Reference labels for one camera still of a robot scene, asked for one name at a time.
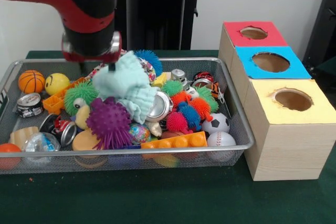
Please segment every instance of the green spiky ball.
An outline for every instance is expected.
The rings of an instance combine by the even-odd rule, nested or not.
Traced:
[[[169,95],[169,97],[172,97],[173,95],[182,92],[183,86],[179,81],[166,81],[161,90]]]
[[[215,113],[219,109],[218,102],[215,100],[215,98],[211,94],[211,90],[207,87],[196,87],[196,91],[199,94],[201,98],[203,98],[211,107],[211,113]]]
[[[67,90],[64,97],[64,107],[66,112],[70,115],[76,115],[78,109],[84,104],[83,101],[79,101],[79,108],[75,107],[74,101],[77,98],[82,98],[87,105],[97,98],[98,91],[94,88],[91,81],[81,82],[74,88]]]

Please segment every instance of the green table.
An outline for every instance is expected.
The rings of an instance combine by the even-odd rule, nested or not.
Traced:
[[[158,51],[216,56],[217,51]],[[60,52],[30,52],[58,58]],[[253,182],[234,167],[0,176],[0,223],[336,223],[336,149],[319,180]]]

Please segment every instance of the yellow smiley ball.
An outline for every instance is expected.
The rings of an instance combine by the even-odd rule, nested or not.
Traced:
[[[49,95],[54,95],[70,85],[70,80],[62,73],[53,73],[46,79],[44,88]]]

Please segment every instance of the white wall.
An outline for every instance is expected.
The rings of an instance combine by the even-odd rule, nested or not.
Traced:
[[[198,0],[192,49],[218,49],[222,22],[272,20],[302,57],[321,0]],[[30,50],[59,50],[63,28],[43,4],[0,0],[0,77]]]

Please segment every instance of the metal mesh basket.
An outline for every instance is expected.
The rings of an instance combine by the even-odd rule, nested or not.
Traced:
[[[72,151],[71,146],[67,146],[59,152],[0,153],[0,174],[233,166],[243,151],[253,145],[254,137],[226,66],[217,58],[164,58],[161,61],[164,71],[182,69],[189,80],[200,71],[212,73],[224,91],[226,104],[221,104],[219,111],[229,118],[229,133],[235,139],[236,146],[83,152]],[[96,65],[97,62],[86,63],[86,72],[89,73]],[[22,60],[13,63],[0,83],[1,144],[9,141],[13,131],[29,126],[39,127],[47,116],[45,111],[37,117],[23,119],[15,113],[16,102],[23,95],[17,85],[18,77],[29,69],[35,69],[44,76],[55,72],[65,73],[70,80],[77,80],[81,76],[81,69],[77,63],[69,63],[62,59]],[[65,112],[62,112],[61,116],[63,119],[69,119]],[[156,156],[146,159],[143,154]],[[210,158],[214,155],[220,157],[220,162]]]

